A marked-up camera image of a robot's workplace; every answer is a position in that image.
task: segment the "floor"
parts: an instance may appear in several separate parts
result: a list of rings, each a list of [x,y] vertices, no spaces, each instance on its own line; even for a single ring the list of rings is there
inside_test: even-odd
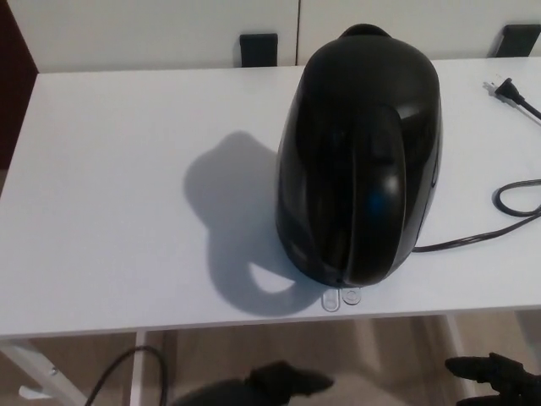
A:
[[[0,187],[3,184],[0,173]],[[466,354],[499,352],[538,367],[513,312],[457,317]],[[150,341],[167,355],[172,372],[171,399],[204,384],[246,376],[251,368],[277,359],[314,368],[336,379],[328,392],[295,398],[293,406],[454,405],[464,396],[460,380],[444,368],[454,355],[441,316],[356,321],[319,321],[265,326],[232,326],[154,332]],[[108,363],[134,345],[134,334],[36,339],[33,343],[83,392],[90,392]],[[143,406],[157,405],[159,387],[153,359],[145,362]],[[18,396],[30,378],[0,355],[0,404],[53,406]],[[129,404],[131,365],[107,383],[97,406]],[[479,394],[489,387],[473,384]]]

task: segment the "white table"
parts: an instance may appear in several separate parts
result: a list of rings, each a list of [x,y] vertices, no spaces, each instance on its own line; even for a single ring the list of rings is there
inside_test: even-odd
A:
[[[492,193],[541,177],[539,123],[484,89],[511,76],[541,106],[541,58],[434,65],[444,147],[419,244],[516,222]],[[274,228],[276,149],[302,71],[40,74],[0,200],[3,348],[90,332],[541,307],[534,222],[411,255],[359,304],[324,310],[325,287],[293,267]],[[530,190],[512,204],[538,200]]]

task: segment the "black electric kettle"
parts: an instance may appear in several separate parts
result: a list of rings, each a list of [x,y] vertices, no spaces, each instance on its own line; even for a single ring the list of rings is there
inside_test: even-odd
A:
[[[314,54],[278,153],[276,226],[300,271],[361,287],[406,260],[438,177],[440,111],[432,63],[378,27]]]

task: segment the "black power cord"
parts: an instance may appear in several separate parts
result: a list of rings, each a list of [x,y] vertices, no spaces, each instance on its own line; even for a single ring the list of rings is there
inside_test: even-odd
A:
[[[145,351],[149,354],[152,354],[156,357],[158,360],[158,363],[160,364],[160,383],[161,383],[161,395],[160,395],[160,403],[159,406],[167,406],[167,392],[169,389],[168,383],[169,383],[169,377],[167,374],[167,363],[165,359],[163,358],[163,354],[158,351],[156,348],[151,347],[150,345],[141,345],[138,347],[133,347],[126,351],[123,354],[120,354],[101,374],[101,377],[99,381],[94,386],[94,389],[92,389],[92,392],[90,393],[90,396],[88,397],[88,400],[85,403],[85,406],[92,406],[94,403],[94,400],[96,400],[96,396],[98,396],[98,393],[103,388],[103,385],[109,378],[109,376],[118,368],[119,365],[122,364],[126,359],[130,358],[135,353],[138,353],[139,351]]]
[[[518,107],[523,107],[526,111],[531,113],[535,118],[541,120],[541,112],[535,109],[531,104],[527,103],[524,97],[520,94],[515,85],[512,84],[511,78],[507,78],[504,82],[495,90],[495,95],[504,97],[505,99],[512,100],[516,103]],[[524,180],[521,182],[515,182],[513,184],[507,184],[496,190],[496,193],[493,198],[494,206],[501,212],[508,214],[513,217],[527,217],[520,222],[513,224],[512,226],[502,228],[501,230],[491,231],[489,233],[477,234],[471,237],[466,237],[463,239],[454,239],[452,241],[447,241],[441,244],[427,245],[424,247],[415,247],[413,252],[433,252],[448,250],[450,248],[463,247],[464,245],[470,245],[475,243],[480,243],[482,241],[487,241],[489,239],[495,239],[510,233],[511,231],[520,228],[529,222],[541,217],[541,205],[532,211],[518,211],[513,210],[509,206],[506,206],[503,201],[501,201],[501,194],[507,190],[525,188],[530,186],[539,186],[541,185],[541,179],[534,180]]]

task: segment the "cabinet door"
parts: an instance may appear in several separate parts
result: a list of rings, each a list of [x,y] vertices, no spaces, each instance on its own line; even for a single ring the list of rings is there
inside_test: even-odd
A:
[[[302,0],[298,63],[358,23],[447,59],[485,58],[504,25],[540,20],[539,0]],[[533,55],[541,55],[541,41]]]
[[[238,36],[277,32],[295,64],[298,0],[8,0],[40,72],[232,67]]]

